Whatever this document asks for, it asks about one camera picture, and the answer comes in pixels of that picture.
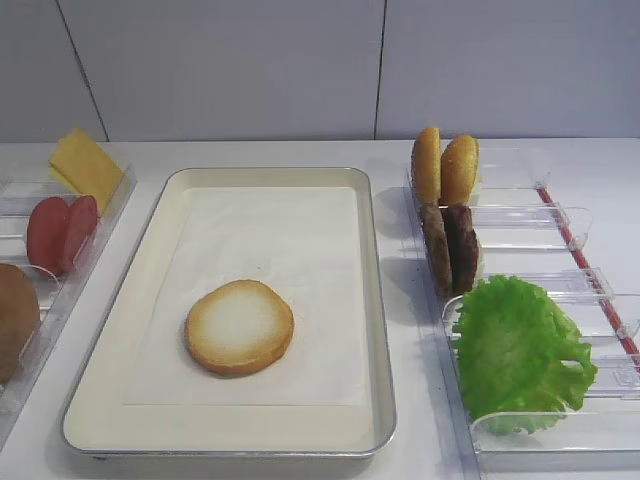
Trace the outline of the bun slice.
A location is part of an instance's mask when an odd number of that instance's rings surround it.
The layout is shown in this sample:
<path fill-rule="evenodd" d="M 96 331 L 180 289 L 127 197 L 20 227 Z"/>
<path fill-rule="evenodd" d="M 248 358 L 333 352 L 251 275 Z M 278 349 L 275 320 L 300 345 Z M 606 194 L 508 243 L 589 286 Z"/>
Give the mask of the bun slice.
<path fill-rule="evenodd" d="M 294 328 L 290 306 L 266 284 L 246 279 L 200 298 L 188 313 L 184 336 L 198 364 L 216 375 L 237 377 L 279 360 Z"/>
<path fill-rule="evenodd" d="M 8 381 L 40 321 L 32 281 L 15 265 L 1 264 L 1 382 Z"/>

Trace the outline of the left brown meat patty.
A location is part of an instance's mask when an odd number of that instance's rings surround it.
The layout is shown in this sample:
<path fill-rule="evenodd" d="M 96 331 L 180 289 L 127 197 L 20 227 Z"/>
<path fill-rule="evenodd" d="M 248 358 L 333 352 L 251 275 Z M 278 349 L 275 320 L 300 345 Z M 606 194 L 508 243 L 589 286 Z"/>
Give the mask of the left brown meat patty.
<path fill-rule="evenodd" d="M 437 204 L 425 203 L 421 206 L 420 215 L 436 293 L 441 300 L 448 300 L 452 296 L 452 271 L 441 211 Z"/>

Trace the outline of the brown meat patty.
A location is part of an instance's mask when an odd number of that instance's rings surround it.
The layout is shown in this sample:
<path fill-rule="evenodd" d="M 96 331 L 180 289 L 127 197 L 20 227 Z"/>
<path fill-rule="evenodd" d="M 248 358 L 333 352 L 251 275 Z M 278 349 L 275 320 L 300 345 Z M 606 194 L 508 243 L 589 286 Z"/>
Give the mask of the brown meat patty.
<path fill-rule="evenodd" d="M 425 203 L 421 206 L 420 215 L 436 293 L 441 300 L 448 300 L 452 296 L 452 271 L 441 211 L 437 204 Z"/>
<path fill-rule="evenodd" d="M 453 295 L 473 288 L 477 273 L 479 247 L 469 207 L 450 205 L 442 211 L 447 236 Z"/>

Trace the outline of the green lettuce leaf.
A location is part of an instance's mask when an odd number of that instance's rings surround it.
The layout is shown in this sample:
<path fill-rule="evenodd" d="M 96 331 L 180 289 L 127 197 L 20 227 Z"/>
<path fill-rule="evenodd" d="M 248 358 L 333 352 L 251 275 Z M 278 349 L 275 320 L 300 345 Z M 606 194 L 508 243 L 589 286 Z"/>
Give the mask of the green lettuce leaf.
<path fill-rule="evenodd" d="M 598 369 L 575 322 L 540 286 L 481 280 L 462 297 L 453 342 L 472 420 L 496 435 L 529 434 L 578 411 Z"/>

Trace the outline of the right red tomato slice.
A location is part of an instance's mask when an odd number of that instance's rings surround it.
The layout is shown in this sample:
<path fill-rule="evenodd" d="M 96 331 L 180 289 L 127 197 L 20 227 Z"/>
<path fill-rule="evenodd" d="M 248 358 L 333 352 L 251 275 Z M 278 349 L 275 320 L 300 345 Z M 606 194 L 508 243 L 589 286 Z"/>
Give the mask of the right red tomato slice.
<path fill-rule="evenodd" d="M 60 267 L 64 273 L 74 268 L 74 260 L 98 222 L 96 199 L 92 195 L 78 197 L 70 206 Z"/>

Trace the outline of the red tomato slice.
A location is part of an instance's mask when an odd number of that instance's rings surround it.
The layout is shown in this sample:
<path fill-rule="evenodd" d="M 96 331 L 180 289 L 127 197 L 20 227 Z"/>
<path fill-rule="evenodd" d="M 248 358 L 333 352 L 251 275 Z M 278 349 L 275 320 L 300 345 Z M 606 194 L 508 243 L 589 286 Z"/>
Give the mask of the red tomato slice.
<path fill-rule="evenodd" d="M 40 201 L 27 226 L 27 256 L 32 265 L 55 276 L 63 273 L 61 256 L 68 225 L 69 206 L 62 197 Z"/>
<path fill-rule="evenodd" d="M 74 268 L 74 260 L 98 222 L 96 199 L 92 195 L 78 197 L 70 206 L 60 267 L 64 273 Z"/>

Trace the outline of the rear yellow cheese slice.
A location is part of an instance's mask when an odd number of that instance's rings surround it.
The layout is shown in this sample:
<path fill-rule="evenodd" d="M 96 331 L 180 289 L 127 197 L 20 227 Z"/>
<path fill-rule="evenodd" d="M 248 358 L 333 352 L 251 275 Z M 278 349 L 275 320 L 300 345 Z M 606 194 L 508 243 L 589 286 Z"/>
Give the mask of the rear yellow cheese slice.
<path fill-rule="evenodd" d="M 49 165 L 76 187 L 95 179 L 110 165 L 110 158 L 84 130 L 74 128 L 59 140 Z"/>

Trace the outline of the white paper tray liner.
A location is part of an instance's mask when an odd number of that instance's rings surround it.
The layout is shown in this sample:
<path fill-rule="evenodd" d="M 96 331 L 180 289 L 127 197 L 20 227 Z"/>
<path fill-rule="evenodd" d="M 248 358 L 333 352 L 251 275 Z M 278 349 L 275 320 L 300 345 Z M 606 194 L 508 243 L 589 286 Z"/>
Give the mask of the white paper tray liner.
<path fill-rule="evenodd" d="M 190 188 L 137 262 L 149 321 L 125 400 L 155 405 L 361 406 L 368 400 L 365 306 L 355 192 L 348 187 Z M 205 294 L 254 279 L 291 307 L 285 355 L 224 379 L 187 353 L 183 326 Z"/>

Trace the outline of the left sesame top bun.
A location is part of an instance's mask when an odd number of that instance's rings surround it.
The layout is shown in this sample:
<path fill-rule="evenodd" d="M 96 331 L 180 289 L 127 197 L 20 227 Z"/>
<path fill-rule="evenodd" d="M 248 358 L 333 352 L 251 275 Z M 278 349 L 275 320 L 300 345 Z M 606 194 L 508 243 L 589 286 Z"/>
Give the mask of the left sesame top bun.
<path fill-rule="evenodd" d="M 422 203 L 437 204 L 441 195 L 440 130 L 425 128 L 414 141 L 411 178 Z"/>

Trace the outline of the sesame bun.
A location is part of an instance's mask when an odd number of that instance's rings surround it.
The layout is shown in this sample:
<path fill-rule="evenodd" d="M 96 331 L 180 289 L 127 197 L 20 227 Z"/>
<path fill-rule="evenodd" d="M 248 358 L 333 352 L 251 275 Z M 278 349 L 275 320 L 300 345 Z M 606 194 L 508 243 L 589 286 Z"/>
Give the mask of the sesame bun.
<path fill-rule="evenodd" d="M 441 205 L 467 204 L 476 182 L 479 144 L 471 135 L 455 137 L 441 155 Z"/>
<path fill-rule="evenodd" d="M 411 178 L 422 203 L 437 204 L 441 195 L 440 130 L 425 128 L 414 141 Z"/>

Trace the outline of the right sesame top bun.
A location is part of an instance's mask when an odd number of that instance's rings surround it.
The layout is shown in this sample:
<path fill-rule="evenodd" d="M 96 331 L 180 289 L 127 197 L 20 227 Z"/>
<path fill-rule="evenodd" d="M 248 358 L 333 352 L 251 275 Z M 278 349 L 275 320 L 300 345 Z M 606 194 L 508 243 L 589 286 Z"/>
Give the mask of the right sesame top bun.
<path fill-rule="evenodd" d="M 476 182 L 479 144 L 471 135 L 455 137 L 441 155 L 441 205 L 467 204 Z"/>

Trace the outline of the right clear acrylic rack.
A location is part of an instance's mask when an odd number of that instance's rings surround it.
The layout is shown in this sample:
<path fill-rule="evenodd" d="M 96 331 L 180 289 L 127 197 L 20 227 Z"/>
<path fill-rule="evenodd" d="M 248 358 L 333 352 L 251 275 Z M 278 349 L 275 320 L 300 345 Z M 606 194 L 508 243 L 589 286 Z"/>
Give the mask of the right clear acrylic rack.
<path fill-rule="evenodd" d="M 472 194 L 478 278 L 516 277 L 541 288 L 580 329 L 597 372 L 581 409 L 509 411 L 472 418 L 459 391 L 455 325 L 460 297 L 436 294 L 419 201 L 404 188 L 435 345 L 467 479 L 498 472 L 633 469 L 639 464 L 639 298 L 613 292 L 583 254 L 592 216 L 548 190 L 554 165 L 532 148 L 484 148 Z"/>

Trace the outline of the clear acrylic rack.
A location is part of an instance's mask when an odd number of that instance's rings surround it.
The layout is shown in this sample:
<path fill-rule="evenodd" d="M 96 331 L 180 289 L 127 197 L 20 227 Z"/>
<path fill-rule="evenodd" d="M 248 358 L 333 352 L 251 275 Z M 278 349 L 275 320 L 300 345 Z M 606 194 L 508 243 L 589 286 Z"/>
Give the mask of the clear acrylic rack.
<path fill-rule="evenodd" d="M 29 263 L 26 253 L 28 220 L 42 200 L 59 196 L 71 204 L 77 196 L 53 181 L 1 181 L 1 261 L 14 264 L 26 273 L 33 282 L 40 308 L 40 324 L 19 356 L 17 372 L 1 385 L 2 430 L 8 429 L 21 413 L 135 186 L 134 169 L 127 165 L 94 233 L 76 254 L 74 270 L 55 275 Z"/>
<path fill-rule="evenodd" d="M 580 329 L 597 372 L 581 409 L 509 411 L 472 418 L 459 391 L 455 325 L 460 297 L 436 294 L 419 201 L 404 188 L 435 345 L 467 479 L 498 472 L 633 469 L 639 464 L 639 298 L 613 292 L 583 254 L 592 216 L 548 190 L 554 165 L 532 148 L 484 148 L 472 194 L 478 278 L 516 277 L 541 288 Z"/>

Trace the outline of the left clear acrylic rack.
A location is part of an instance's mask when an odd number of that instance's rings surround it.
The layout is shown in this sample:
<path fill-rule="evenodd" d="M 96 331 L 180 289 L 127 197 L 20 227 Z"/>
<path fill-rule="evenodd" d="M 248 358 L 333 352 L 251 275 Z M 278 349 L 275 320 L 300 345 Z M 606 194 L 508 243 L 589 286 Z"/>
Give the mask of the left clear acrylic rack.
<path fill-rule="evenodd" d="M 40 324 L 19 356 L 17 372 L 1 385 L 2 430 L 8 429 L 21 413 L 135 186 L 134 169 L 127 165 L 94 233 L 76 254 L 74 270 L 55 275 L 29 263 L 26 253 L 28 220 L 42 200 L 59 196 L 71 204 L 77 196 L 53 181 L 1 181 L 1 261 L 14 264 L 26 273 L 33 282 L 40 308 Z"/>

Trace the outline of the cream rectangular metal tray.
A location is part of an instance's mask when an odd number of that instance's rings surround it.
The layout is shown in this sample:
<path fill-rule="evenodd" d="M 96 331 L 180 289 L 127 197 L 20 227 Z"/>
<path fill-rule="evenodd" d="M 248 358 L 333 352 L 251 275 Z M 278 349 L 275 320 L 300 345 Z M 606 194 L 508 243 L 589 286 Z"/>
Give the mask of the cream rectangular metal tray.
<path fill-rule="evenodd" d="M 365 306 L 368 400 L 361 406 L 155 405 L 125 400 L 151 302 L 138 297 L 137 255 L 172 218 L 190 188 L 348 187 L 356 195 Z M 396 425 L 393 380 L 368 176 L 355 168 L 190 168 L 166 180 L 74 387 L 62 422 L 75 450 L 96 457 L 365 458 Z"/>

